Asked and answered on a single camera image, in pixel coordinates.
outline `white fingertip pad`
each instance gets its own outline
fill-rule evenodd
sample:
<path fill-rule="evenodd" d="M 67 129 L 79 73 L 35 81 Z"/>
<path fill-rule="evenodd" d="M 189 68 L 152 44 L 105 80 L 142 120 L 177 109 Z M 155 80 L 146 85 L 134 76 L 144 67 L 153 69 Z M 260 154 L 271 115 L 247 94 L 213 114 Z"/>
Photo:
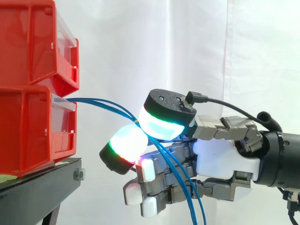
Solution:
<path fill-rule="evenodd" d="M 142 178 L 144 182 L 151 182 L 155 180 L 154 163 L 151 159 L 144 159 L 141 163 Z"/>
<path fill-rule="evenodd" d="M 238 201 L 239 199 L 245 197 L 252 191 L 251 188 L 247 187 L 236 187 L 234 193 L 234 201 Z"/>
<path fill-rule="evenodd" d="M 156 198 L 148 197 L 142 203 L 142 216 L 146 218 L 154 217 L 158 214 L 157 206 L 156 206 Z"/>
<path fill-rule="evenodd" d="M 125 189 L 126 205 L 137 205 L 143 202 L 142 189 L 139 183 L 129 184 Z"/>

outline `red storage bin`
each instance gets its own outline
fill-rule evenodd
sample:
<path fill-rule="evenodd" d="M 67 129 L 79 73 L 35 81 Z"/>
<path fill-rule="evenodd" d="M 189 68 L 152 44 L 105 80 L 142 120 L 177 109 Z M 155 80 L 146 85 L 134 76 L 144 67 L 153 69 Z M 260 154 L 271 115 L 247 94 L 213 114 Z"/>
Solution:
<path fill-rule="evenodd" d="M 22 177 L 76 153 L 76 107 L 45 86 L 0 87 L 0 174 Z"/>
<path fill-rule="evenodd" d="M 78 40 L 53 0 L 0 0 L 0 85 L 79 89 Z"/>

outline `black metal table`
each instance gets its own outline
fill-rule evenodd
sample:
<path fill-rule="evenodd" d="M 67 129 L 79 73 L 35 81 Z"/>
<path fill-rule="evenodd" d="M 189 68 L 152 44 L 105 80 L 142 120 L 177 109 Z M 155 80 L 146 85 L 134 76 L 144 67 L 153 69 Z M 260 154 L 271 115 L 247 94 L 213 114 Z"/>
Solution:
<path fill-rule="evenodd" d="M 60 203 L 80 186 L 80 158 L 0 183 L 0 225 L 55 225 Z"/>

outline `black connector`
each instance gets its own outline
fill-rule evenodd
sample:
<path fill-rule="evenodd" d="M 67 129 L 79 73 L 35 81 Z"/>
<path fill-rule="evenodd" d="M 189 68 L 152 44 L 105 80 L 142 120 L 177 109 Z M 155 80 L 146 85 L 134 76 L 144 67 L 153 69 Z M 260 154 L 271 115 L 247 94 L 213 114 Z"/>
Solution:
<path fill-rule="evenodd" d="M 187 103 L 191 105 L 193 105 L 194 103 L 206 103 L 208 102 L 208 99 L 208 96 L 192 91 L 189 91 L 187 96 L 185 97 Z"/>

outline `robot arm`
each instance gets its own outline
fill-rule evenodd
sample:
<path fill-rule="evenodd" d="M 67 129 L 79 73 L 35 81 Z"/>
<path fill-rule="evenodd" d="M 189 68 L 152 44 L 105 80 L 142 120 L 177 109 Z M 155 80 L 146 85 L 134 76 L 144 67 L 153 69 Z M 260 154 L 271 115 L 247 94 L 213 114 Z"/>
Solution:
<path fill-rule="evenodd" d="M 168 150 L 190 177 L 210 177 L 203 182 L 193 180 L 200 197 L 234 201 L 250 190 L 252 180 L 257 184 L 284 188 L 282 192 L 288 201 L 288 210 L 299 211 L 300 136 L 278 132 L 280 126 L 272 122 L 268 114 L 263 114 L 261 121 L 266 122 L 269 132 L 259 132 L 249 118 L 232 116 L 216 120 L 198 116 L 192 104 L 206 101 L 205 97 L 199 96 L 200 100 L 195 100 L 188 95 L 155 90 L 149 94 L 144 107 L 151 115 L 185 127 L 183 138 L 176 140 L 179 143 L 169 146 Z M 151 132 L 155 133 L 155 128 L 152 127 Z M 185 200 L 174 174 L 157 151 L 140 157 L 136 171 L 137 178 L 123 188 L 124 198 L 127 205 L 141 204 L 142 216 L 155 216 L 167 204 Z M 189 183 L 186 184 L 195 198 Z"/>
<path fill-rule="evenodd" d="M 251 178 L 257 180 L 260 160 L 256 157 L 241 156 L 229 140 L 211 139 L 215 136 L 222 138 L 224 135 L 239 140 L 239 128 L 244 131 L 244 137 L 254 137 L 255 140 L 261 141 L 262 136 L 257 135 L 253 122 L 240 117 L 223 118 L 223 121 L 239 122 L 237 126 L 231 125 L 227 130 L 221 121 L 214 121 L 212 118 L 199 117 L 196 120 L 201 123 L 198 121 L 197 124 L 200 125 L 195 134 L 205 140 L 185 137 L 180 140 L 183 142 L 175 143 L 167 149 L 180 161 L 190 177 L 211 177 L 204 182 L 193 180 L 200 197 L 206 195 L 219 200 L 233 201 L 235 196 L 245 192 L 242 189 L 250 188 Z M 174 174 L 158 151 L 140 157 L 136 171 L 137 179 L 131 180 L 123 188 L 124 198 L 127 205 L 140 203 L 143 217 L 155 216 L 165 209 L 167 204 L 185 200 Z M 192 198 L 196 198 L 189 183 L 186 184 Z"/>

